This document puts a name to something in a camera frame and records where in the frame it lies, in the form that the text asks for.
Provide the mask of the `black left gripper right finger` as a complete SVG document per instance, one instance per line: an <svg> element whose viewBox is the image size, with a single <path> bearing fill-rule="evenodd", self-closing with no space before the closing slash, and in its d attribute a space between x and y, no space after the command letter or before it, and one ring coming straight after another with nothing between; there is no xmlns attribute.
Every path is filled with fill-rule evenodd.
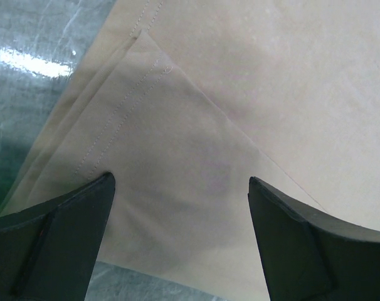
<svg viewBox="0 0 380 301"><path fill-rule="evenodd" d="M257 177L249 180L248 203L270 300L380 300L380 231Z"/></svg>

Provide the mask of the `beige t shirt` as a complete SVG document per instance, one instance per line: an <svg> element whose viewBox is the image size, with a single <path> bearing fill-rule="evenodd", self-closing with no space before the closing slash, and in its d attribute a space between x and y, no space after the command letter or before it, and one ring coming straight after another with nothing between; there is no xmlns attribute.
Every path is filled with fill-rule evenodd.
<svg viewBox="0 0 380 301"><path fill-rule="evenodd" d="M98 259L268 300L258 177L380 234L380 1L117 1L2 214L111 172Z"/></svg>

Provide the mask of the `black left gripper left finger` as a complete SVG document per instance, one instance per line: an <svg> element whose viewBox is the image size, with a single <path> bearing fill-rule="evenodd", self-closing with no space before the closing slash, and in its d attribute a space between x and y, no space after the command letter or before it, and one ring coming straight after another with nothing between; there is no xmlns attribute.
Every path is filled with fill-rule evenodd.
<svg viewBox="0 0 380 301"><path fill-rule="evenodd" d="M84 300L114 194L107 172L0 217L0 300Z"/></svg>

